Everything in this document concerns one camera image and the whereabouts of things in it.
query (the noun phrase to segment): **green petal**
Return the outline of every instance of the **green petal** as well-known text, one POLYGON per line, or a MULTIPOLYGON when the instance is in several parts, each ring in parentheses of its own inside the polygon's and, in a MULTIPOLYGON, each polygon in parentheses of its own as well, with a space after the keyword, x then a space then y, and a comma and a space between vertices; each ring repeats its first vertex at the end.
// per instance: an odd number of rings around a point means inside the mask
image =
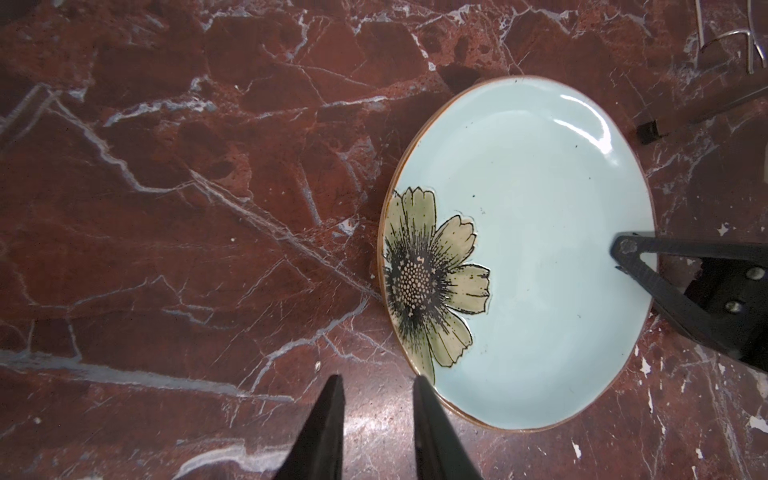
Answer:
POLYGON ((402 232, 406 227, 406 214, 402 209, 402 197, 393 191, 392 198, 389 199, 389 204, 386 210, 386 219, 384 220, 384 238, 389 241, 390 244, 395 243, 395 235, 402 235, 402 232))
POLYGON ((420 331, 416 334, 416 339, 413 343, 402 343, 408 352, 408 357, 411 359, 416 371, 427 377, 429 382, 435 385, 435 366, 432 364, 432 354, 429 351, 429 341, 427 340, 427 334, 424 331, 420 331))
POLYGON ((457 267, 467 260, 475 249, 475 226, 459 215, 449 218, 435 233, 430 248, 436 255, 447 259, 449 267, 457 267))
POLYGON ((429 346, 440 366, 452 366, 472 344, 472 334, 453 312, 445 311, 443 325, 433 324, 429 330, 429 346))
POLYGON ((409 188, 402 195, 402 209, 406 213, 411 235, 423 233, 428 238, 434 235, 437 211, 433 192, 424 191, 421 187, 415 190, 409 188))
POLYGON ((461 265, 448 274, 449 297, 446 304, 463 313, 485 312, 488 305, 490 270, 479 265, 461 265))

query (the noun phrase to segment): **flower design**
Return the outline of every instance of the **flower design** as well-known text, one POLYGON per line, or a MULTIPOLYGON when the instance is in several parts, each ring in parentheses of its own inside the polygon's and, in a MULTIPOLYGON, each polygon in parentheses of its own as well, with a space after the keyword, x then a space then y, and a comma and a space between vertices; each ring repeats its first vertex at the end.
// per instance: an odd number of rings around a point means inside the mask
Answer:
POLYGON ((416 369, 435 382, 432 358, 450 367, 472 344, 459 313, 485 312, 488 275, 463 263, 475 249, 475 228, 459 215, 440 228, 435 194, 394 192, 384 225, 386 303, 395 331, 416 369))

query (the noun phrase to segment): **ceramic plate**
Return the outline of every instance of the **ceramic plate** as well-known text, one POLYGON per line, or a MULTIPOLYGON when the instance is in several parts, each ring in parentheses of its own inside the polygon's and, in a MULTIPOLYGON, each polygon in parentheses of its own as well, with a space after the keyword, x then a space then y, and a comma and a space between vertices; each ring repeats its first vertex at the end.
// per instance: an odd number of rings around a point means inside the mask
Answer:
POLYGON ((653 231, 605 112, 555 81, 500 78, 451 100, 403 156, 379 226, 382 291, 412 367, 450 406, 539 429, 627 362, 650 296, 608 251, 653 231))

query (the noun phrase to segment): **black plastic piece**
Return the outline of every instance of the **black plastic piece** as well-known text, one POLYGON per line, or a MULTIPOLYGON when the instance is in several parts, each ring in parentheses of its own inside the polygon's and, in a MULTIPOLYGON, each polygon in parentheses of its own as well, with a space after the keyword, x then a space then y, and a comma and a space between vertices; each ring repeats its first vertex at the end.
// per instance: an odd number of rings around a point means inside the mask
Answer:
POLYGON ((637 138, 643 145, 650 145, 662 137, 663 135, 659 135, 659 128, 655 120, 637 127, 637 138))
POLYGON ((680 333, 768 372, 768 274, 747 276, 754 267, 768 270, 768 245, 620 236, 611 256, 680 333), (701 258, 700 276, 683 295, 640 260, 646 252, 701 258))
POLYGON ((339 480, 344 441, 344 387, 331 375, 275 480, 339 480))
POLYGON ((424 376, 413 382, 413 438, 421 480, 482 480, 424 376))

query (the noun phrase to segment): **red marble countertop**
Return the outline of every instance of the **red marble countertop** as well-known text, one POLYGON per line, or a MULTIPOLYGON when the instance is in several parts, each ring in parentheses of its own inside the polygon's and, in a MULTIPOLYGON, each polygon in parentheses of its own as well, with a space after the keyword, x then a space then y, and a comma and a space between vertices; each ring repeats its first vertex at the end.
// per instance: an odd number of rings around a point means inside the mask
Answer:
MULTIPOLYGON (((740 38, 698 53, 693 0, 423 3, 3 3, 1 477, 270 478, 340 372, 344 478, 415 478, 374 250, 424 121, 535 74, 631 132, 745 74, 740 38)), ((705 1, 707 35, 745 10, 705 1)), ((767 3, 755 18, 768 33, 767 3)), ((660 235, 768 241, 768 101, 631 141, 660 235)), ((662 267, 683 284, 696 265, 662 267)), ((766 397, 652 315, 571 421, 451 420, 489 479, 757 480, 766 397)))

